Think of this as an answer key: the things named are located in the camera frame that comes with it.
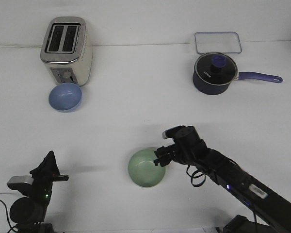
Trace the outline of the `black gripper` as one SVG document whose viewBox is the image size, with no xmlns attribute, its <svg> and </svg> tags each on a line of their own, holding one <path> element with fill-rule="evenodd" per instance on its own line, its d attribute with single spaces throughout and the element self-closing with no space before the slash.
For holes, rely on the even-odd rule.
<svg viewBox="0 0 291 233">
<path fill-rule="evenodd" d="M 208 153 L 208 147 L 194 126 L 185 126 L 172 138 L 173 145 L 160 147 L 154 151 L 155 166 L 165 167 L 172 161 L 182 165 L 202 166 L 202 159 Z"/>
<path fill-rule="evenodd" d="M 21 194 L 34 200 L 50 200 L 53 183 L 68 181 L 68 175 L 60 175 L 52 150 L 30 174 L 32 182 L 24 186 Z"/>
</svg>

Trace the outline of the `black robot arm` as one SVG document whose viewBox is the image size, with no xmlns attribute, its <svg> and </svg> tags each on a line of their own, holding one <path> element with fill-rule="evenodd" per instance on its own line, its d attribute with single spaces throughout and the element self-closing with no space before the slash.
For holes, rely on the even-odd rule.
<svg viewBox="0 0 291 233">
<path fill-rule="evenodd" d="M 12 204 L 9 211 L 18 233 L 55 232 L 51 223 L 44 222 L 52 187 L 54 182 L 65 182 L 68 179 L 68 175 L 60 174 L 52 150 L 38 167 L 30 171 L 29 175 L 10 178 L 7 182 L 8 188 L 19 191 L 23 195 Z"/>
<path fill-rule="evenodd" d="M 155 151 L 156 166 L 171 161 L 195 167 L 189 174 L 191 181 L 209 177 L 243 203 L 278 233 L 291 233 L 291 203 L 256 178 L 245 172 L 236 162 L 209 148 L 193 126 L 176 126 L 163 132 L 164 139 L 174 143 Z"/>
</svg>

